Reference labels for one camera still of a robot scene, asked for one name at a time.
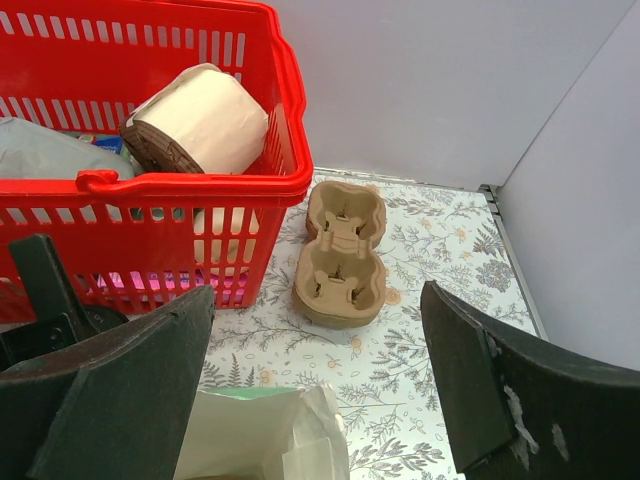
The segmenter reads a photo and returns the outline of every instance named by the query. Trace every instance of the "basket handle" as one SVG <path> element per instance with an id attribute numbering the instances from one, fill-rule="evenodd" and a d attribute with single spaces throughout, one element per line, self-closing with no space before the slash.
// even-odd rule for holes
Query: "basket handle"
<path id="1" fill-rule="evenodd" d="M 305 109 L 307 108 L 307 97 L 304 87 L 302 86 L 302 74 L 300 66 L 296 60 L 293 48 L 281 36 L 275 40 L 275 46 L 278 49 L 279 57 L 283 70 L 287 79 L 283 82 L 285 91 L 285 105 L 290 113 L 294 114 L 296 119 L 302 119 Z"/>
<path id="2" fill-rule="evenodd" d="M 215 177 L 215 186 L 211 180 Z M 118 198 L 140 195 L 171 197 L 278 197 L 295 198 L 306 193 L 304 189 L 292 191 L 286 177 L 267 179 L 263 175 L 209 175 L 202 173 L 145 173 L 126 181 L 118 181 L 114 170 L 87 170 L 76 177 L 80 193 L 100 197 Z"/>

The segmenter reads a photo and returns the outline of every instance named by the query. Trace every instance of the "pink item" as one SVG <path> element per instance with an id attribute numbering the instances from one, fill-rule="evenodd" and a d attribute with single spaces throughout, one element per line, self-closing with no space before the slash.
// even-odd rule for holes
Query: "pink item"
<path id="1" fill-rule="evenodd" d="M 143 293 L 145 290 L 147 290 L 147 287 L 145 286 L 144 280 L 142 279 L 142 275 L 140 275 L 138 272 L 130 272 L 131 275 L 131 281 L 133 282 L 134 287 L 139 290 L 141 293 Z M 109 274 L 109 278 L 111 280 L 111 283 L 113 284 L 113 287 L 115 287 L 119 292 L 125 292 L 126 291 L 126 287 L 125 287 L 125 282 L 123 281 L 121 275 L 119 273 L 110 273 Z M 161 291 L 162 290 L 162 286 L 160 284 L 160 279 L 158 278 L 158 275 L 156 273 L 149 273 L 147 276 L 147 281 L 148 281 L 148 285 L 149 287 L 154 290 L 154 291 Z M 106 291 L 105 293 L 109 292 L 109 283 L 107 280 L 105 280 L 105 278 L 103 278 L 101 275 L 99 275 L 96 278 L 96 283 L 98 285 L 98 287 L 100 287 L 103 291 Z M 211 275 L 211 280 L 209 282 L 214 288 L 218 286 L 218 276 L 217 275 Z M 231 285 L 233 284 L 233 277 L 225 277 L 224 279 L 224 286 L 225 287 L 231 287 Z M 240 277 L 238 278 L 238 285 L 240 287 L 244 287 L 247 284 L 247 274 L 246 273 L 242 273 L 240 274 Z M 201 286 L 201 285 L 205 285 L 205 281 L 204 281 L 204 276 L 202 275 L 202 272 L 200 270 L 196 270 L 196 277 L 195 277 L 195 285 L 197 287 Z M 189 290 L 191 288 L 191 284 L 189 281 L 189 273 L 188 272 L 180 272 L 180 287 L 183 290 Z M 164 272 L 164 288 L 166 290 L 169 291 L 169 300 L 173 300 L 177 295 L 176 293 L 173 291 L 176 289 L 176 284 L 174 282 L 174 278 L 173 278 L 173 273 L 172 272 Z M 222 291 L 222 302 L 226 303 L 229 301 L 229 298 L 231 296 L 231 290 L 230 289 L 224 289 Z M 244 288 L 239 288 L 236 290 L 236 298 L 235 301 L 239 302 L 242 300 L 242 297 L 244 295 Z M 140 300 L 143 302 L 146 302 L 149 300 L 149 298 L 147 297 L 147 295 L 141 294 L 140 296 Z M 154 295 L 154 300 L 156 302 L 163 302 L 163 296 L 162 294 L 157 294 Z"/>

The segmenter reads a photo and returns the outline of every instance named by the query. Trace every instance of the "white panel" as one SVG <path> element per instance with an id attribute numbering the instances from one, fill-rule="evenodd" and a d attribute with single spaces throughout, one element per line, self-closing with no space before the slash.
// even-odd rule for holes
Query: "white panel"
<path id="1" fill-rule="evenodd" d="M 270 0 L 316 164 L 503 184 L 634 0 Z"/>
<path id="2" fill-rule="evenodd" d="M 640 4 L 500 193 L 549 339 L 640 369 Z"/>

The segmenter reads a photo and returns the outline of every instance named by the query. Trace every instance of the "leaf pattern liner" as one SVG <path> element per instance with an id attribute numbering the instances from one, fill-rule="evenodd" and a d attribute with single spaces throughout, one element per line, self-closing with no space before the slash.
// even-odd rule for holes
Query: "leaf pattern liner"
<path id="1" fill-rule="evenodd" d="M 368 326 L 311 325 L 291 304 L 307 241 L 306 204 L 289 209 L 254 307 L 219 311 L 201 386 L 309 387 L 338 398 L 353 480 L 452 480 L 419 296 L 427 279 L 488 314 L 535 334 L 504 244 L 481 194 L 410 183 L 316 175 L 378 192 L 387 233 L 386 304 Z"/>

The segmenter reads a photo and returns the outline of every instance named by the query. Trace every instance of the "shopping basket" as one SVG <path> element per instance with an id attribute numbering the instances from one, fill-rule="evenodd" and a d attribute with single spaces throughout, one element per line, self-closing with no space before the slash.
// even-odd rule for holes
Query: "shopping basket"
<path id="1" fill-rule="evenodd" d="M 32 316 L 7 245 L 33 233 L 53 238 L 83 302 L 142 313 L 212 284 L 217 307 L 249 306 L 285 210 L 304 199 L 313 172 L 302 80 L 272 8 L 222 0 L 0 1 L 2 116 L 116 133 L 137 105 L 203 62 L 234 75 L 269 114 L 261 157 L 242 176 L 150 173 L 117 181 L 115 172 L 95 171 L 76 180 L 0 180 L 0 322 Z M 224 209 L 217 225 L 214 208 Z M 202 209 L 207 221 L 196 234 Z M 241 227 L 231 221 L 235 209 L 243 209 Z M 194 242 L 202 242 L 202 263 Z M 212 249 L 220 252 L 215 264 Z"/>

